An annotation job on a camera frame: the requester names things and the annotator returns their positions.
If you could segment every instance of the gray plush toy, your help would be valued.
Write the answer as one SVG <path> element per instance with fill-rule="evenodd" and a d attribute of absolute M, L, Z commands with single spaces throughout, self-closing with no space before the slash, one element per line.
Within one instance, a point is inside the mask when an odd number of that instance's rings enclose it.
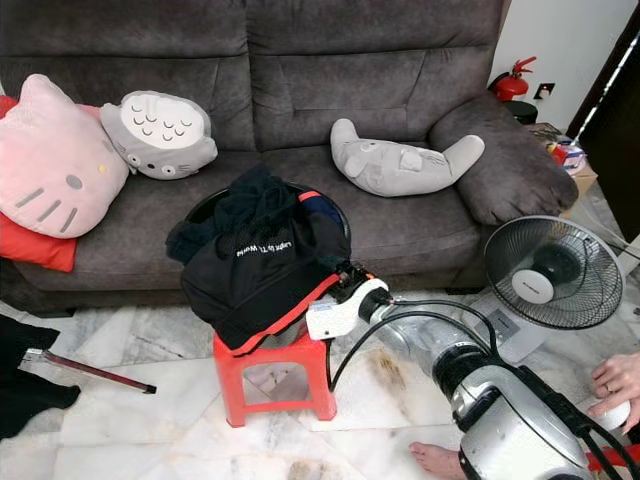
<path fill-rule="evenodd" d="M 218 155 L 209 116 L 184 98 L 133 92 L 119 107 L 104 105 L 100 121 L 133 173 L 158 180 L 183 178 Z"/>
<path fill-rule="evenodd" d="M 452 185 L 480 158 L 484 142 L 467 135 L 439 153 L 384 140 L 361 139 L 351 120 L 331 129 L 338 169 L 358 187 L 382 197 L 431 193 Z"/>

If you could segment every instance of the human hand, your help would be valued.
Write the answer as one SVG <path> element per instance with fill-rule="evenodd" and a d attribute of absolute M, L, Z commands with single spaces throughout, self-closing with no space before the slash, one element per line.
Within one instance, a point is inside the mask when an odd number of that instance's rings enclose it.
<path fill-rule="evenodd" d="M 640 353 L 614 355 L 592 373 L 595 394 L 604 400 L 589 409 L 597 416 L 617 407 L 626 400 L 631 412 L 623 428 L 626 434 L 640 421 Z"/>

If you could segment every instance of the sofa armrest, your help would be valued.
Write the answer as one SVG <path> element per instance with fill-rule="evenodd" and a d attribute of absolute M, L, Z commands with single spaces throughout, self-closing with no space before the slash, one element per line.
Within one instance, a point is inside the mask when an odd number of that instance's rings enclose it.
<path fill-rule="evenodd" d="M 475 219 L 499 225 L 524 215 L 558 215 L 578 189 L 536 138 L 487 92 L 452 110 L 431 128 L 429 146 L 444 151 L 465 135 L 485 150 L 458 180 L 458 192 Z"/>

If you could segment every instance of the red pillow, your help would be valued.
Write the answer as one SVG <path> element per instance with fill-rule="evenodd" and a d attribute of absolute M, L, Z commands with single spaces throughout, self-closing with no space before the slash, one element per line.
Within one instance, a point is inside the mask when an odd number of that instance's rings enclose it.
<path fill-rule="evenodd" d="M 0 118 L 17 104 L 11 97 L 0 96 Z M 32 232 L 0 213 L 0 257 L 70 272 L 73 269 L 76 243 L 76 238 L 53 238 Z"/>

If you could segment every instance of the fan guard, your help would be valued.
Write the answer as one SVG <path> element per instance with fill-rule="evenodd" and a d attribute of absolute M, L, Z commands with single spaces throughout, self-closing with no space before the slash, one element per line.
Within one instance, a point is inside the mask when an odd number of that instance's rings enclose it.
<path fill-rule="evenodd" d="M 489 238 L 484 260 L 497 297 L 545 327 L 593 327 L 622 301 L 625 278 L 615 254 L 596 235 L 567 220 L 531 216 L 506 223 Z"/>

